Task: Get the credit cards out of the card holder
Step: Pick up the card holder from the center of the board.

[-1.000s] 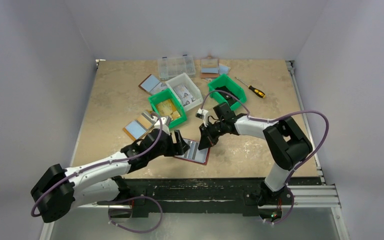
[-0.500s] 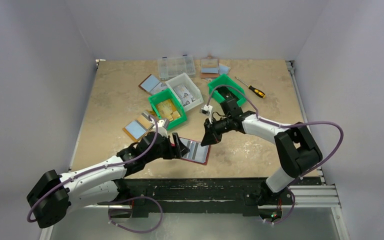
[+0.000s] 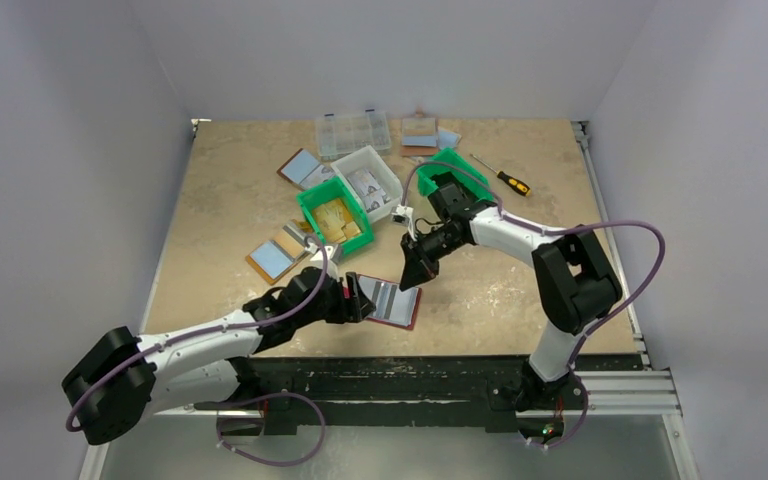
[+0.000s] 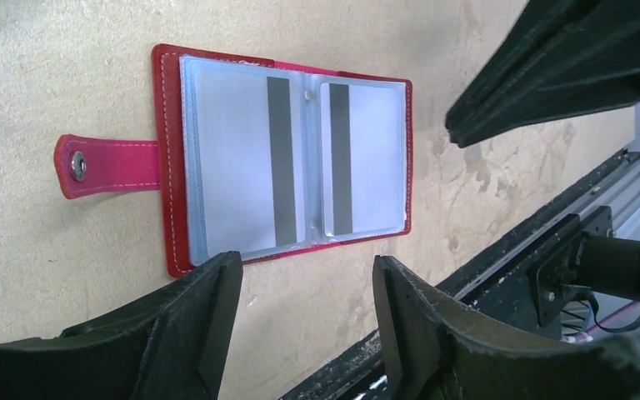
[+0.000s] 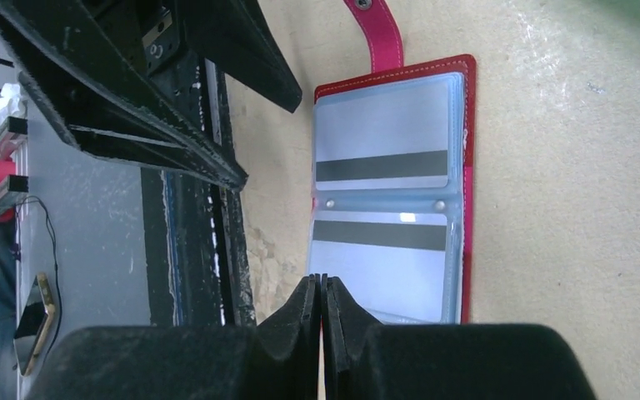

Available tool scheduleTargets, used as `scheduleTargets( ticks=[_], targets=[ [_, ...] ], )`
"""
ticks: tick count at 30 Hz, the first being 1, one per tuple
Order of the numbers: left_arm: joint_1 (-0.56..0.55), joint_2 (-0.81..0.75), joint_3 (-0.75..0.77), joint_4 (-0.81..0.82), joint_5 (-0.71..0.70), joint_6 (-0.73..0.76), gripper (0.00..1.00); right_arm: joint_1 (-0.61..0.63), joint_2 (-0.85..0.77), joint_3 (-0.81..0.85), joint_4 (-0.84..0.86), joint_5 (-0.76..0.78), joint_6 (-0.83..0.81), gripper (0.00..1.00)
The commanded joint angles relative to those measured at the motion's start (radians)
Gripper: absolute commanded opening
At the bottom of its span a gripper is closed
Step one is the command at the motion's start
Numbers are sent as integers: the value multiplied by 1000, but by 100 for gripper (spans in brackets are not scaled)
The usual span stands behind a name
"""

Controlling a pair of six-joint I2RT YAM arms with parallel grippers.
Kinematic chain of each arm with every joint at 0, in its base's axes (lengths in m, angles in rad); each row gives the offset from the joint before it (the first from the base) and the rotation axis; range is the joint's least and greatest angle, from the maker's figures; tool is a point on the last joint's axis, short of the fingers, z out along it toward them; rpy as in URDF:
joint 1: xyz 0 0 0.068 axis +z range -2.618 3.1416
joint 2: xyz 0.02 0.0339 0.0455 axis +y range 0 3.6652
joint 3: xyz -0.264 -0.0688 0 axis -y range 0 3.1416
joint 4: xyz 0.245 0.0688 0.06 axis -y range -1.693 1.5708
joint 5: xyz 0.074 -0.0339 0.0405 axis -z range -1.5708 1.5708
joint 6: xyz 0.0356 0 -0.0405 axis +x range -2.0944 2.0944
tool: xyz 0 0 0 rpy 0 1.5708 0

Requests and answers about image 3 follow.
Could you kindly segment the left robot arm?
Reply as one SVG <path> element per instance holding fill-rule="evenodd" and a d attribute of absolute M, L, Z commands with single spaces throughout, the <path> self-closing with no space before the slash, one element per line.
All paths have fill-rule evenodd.
<path fill-rule="evenodd" d="M 274 390 L 262 387 L 249 361 L 253 354 L 289 342 L 314 322 L 358 323 L 374 309 L 356 273 L 332 277 L 306 267 L 287 285 L 195 327 L 152 335 L 112 329 L 61 383 L 72 407 L 66 428 L 101 445 L 184 405 L 244 409 L 262 403 Z"/>

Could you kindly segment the red card holder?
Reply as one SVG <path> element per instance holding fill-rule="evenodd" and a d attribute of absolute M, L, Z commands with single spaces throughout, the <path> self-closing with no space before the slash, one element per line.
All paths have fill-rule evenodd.
<path fill-rule="evenodd" d="M 397 283 L 366 275 L 359 275 L 358 282 L 363 293 L 374 304 L 366 320 L 404 330 L 414 329 L 422 297 L 421 288 L 402 291 Z"/>

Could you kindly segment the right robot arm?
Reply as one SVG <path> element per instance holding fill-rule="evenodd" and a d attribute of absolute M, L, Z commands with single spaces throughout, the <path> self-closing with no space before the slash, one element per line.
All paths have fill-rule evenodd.
<path fill-rule="evenodd" d="M 560 394 L 559 379 L 568 373 L 585 328 L 605 318 L 622 297 L 598 238 L 591 231 L 564 233 L 530 224 L 493 201 L 475 198 L 458 181 L 437 188 L 428 200 L 440 222 L 427 233 L 417 230 L 406 204 L 391 212 L 392 220 L 407 229 L 400 243 L 400 289 L 435 279 L 440 260 L 465 245 L 498 251 L 531 267 L 549 324 L 529 357 L 521 392 L 533 406 L 548 405 Z"/>

